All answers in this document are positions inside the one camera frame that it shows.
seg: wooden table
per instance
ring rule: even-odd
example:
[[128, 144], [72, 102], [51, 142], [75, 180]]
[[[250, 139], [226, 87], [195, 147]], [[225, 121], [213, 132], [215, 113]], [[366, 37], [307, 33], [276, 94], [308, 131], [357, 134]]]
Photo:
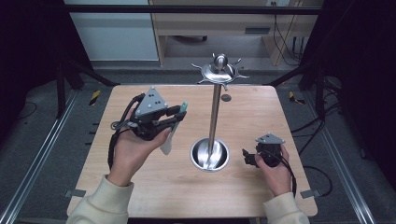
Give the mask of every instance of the wooden table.
[[[313, 198], [303, 199], [300, 191], [307, 190], [304, 169], [290, 134], [276, 90], [268, 86], [229, 85], [230, 102], [219, 104], [216, 137], [230, 149], [228, 165], [215, 173], [197, 169], [191, 162], [190, 151], [195, 141], [209, 136], [213, 85], [155, 86], [167, 103], [181, 105], [187, 101], [187, 115], [178, 125], [173, 149], [168, 156], [157, 149], [133, 177], [134, 192], [129, 203], [130, 217], [203, 218], [203, 217], [265, 217], [262, 203], [273, 194], [254, 166], [246, 165], [242, 148], [255, 152], [255, 138], [272, 133], [286, 141], [290, 165], [297, 178], [298, 206], [309, 216], [318, 209]], [[150, 86], [117, 86], [108, 100], [105, 113], [93, 140], [76, 189], [91, 195], [103, 174], [108, 142], [113, 131], [110, 124], [120, 119], [133, 97], [148, 92]], [[81, 200], [73, 197], [67, 214]]]

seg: metal base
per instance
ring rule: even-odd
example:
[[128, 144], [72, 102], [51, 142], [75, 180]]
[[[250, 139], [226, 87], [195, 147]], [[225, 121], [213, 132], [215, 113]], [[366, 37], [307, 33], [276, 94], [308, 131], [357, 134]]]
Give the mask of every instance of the metal base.
[[209, 157], [209, 138], [196, 141], [190, 152], [192, 164], [205, 172], [216, 172], [224, 168], [230, 159], [230, 150], [219, 139], [215, 139], [212, 154]]

